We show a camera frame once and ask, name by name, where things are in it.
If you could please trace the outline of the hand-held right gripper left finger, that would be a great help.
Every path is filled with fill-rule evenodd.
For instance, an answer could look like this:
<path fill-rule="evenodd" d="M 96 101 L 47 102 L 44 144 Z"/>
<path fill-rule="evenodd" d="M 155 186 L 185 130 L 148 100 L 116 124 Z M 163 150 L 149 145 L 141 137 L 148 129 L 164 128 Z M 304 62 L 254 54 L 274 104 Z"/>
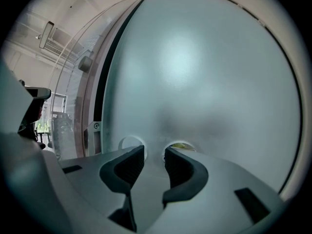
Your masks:
<path fill-rule="evenodd" d="M 96 211 L 109 217 L 123 208 L 144 167 L 144 146 L 59 162 L 70 183 Z"/>

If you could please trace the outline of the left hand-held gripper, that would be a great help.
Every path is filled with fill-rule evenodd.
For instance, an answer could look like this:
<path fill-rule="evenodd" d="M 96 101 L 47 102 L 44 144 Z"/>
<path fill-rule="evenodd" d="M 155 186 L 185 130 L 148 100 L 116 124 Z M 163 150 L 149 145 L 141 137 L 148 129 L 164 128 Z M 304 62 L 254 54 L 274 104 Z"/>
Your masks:
<path fill-rule="evenodd" d="M 35 99 L 0 60 L 0 167 L 27 213 L 54 234 L 134 234 L 96 211 L 66 177 L 56 155 L 18 131 L 27 125 Z"/>

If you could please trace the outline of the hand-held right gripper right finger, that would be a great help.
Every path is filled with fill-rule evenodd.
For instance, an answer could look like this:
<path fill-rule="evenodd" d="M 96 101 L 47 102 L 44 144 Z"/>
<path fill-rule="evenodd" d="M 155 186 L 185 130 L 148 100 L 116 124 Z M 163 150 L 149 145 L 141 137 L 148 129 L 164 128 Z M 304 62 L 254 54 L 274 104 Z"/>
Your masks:
<path fill-rule="evenodd" d="M 237 234 L 252 225 L 234 191 L 248 188 L 269 211 L 282 204 L 276 191 L 240 166 L 208 151 L 186 151 L 208 169 L 208 182 L 193 199 L 161 203 L 169 188 L 164 149 L 149 147 L 138 178 L 138 234 Z"/>

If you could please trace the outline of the glass door panel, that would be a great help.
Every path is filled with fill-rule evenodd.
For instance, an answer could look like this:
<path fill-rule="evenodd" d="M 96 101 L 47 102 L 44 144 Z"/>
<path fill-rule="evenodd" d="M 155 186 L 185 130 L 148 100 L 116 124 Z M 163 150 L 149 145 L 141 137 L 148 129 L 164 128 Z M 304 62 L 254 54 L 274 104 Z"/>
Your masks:
<path fill-rule="evenodd" d="M 144 0 L 106 82 L 104 152 L 179 141 L 236 163 L 279 192 L 298 153 L 301 102 L 280 46 L 228 0 Z"/>

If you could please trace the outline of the metal strike plate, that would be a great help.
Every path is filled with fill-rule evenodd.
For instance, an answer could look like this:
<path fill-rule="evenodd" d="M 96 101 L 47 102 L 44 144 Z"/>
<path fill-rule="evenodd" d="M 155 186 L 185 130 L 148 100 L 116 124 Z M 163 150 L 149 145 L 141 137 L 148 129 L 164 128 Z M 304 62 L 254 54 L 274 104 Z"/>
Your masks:
<path fill-rule="evenodd" d="M 84 130 L 85 156 L 94 156 L 101 153 L 101 122 L 93 121 Z"/>

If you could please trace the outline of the grey round glass fitting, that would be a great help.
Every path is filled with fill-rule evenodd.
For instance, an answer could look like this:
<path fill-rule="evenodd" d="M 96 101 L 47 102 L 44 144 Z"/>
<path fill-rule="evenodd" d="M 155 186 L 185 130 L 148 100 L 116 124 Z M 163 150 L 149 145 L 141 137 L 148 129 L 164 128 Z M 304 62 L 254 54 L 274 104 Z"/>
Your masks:
<path fill-rule="evenodd" d="M 91 66 L 92 66 L 92 59 L 89 58 L 88 56 L 84 56 L 78 64 L 78 69 L 85 73 L 88 73 Z"/>

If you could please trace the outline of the rectangular ceiling light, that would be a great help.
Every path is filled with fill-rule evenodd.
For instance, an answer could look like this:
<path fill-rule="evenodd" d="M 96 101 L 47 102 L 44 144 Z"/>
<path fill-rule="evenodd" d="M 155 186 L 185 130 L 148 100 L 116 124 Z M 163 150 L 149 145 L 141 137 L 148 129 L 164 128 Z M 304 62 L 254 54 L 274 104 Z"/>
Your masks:
<path fill-rule="evenodd" d="M 54 23 L 52 23 L 51 21 L 47 22 L 43 30 L 43 33 L 40 36 L 38 36 L 38 39 L 40 40 L 40 43 L 39 43 L 40 49 L 45 48 L 45 45 L 49 39 L 49 36 L 50 36 L 50 33 L 52 32 L 53 27 L 54 27 Z"/>

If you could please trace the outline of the frosted glass wall panel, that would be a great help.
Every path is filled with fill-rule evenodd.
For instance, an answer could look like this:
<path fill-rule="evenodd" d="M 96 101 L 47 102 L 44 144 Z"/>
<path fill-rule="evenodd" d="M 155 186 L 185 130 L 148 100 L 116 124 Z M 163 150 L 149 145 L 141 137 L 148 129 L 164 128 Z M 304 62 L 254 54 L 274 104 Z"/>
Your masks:
<path fill-rule="evenodd" d="M 100 45 L 107 35 L 106 29 L 112 25 L 113 17 L 102 14 L 87 23 L 66 44 L 60 58 L 61 72 L 56 84 L 57 95 L 65 99 L 57 112 L 57 99 L 52 99 L 52 147 L 58 160 L 83 156 L 81 133 L 81 110 L 89 72 L 78 69 L 84 56 L 96 57 Z"/>

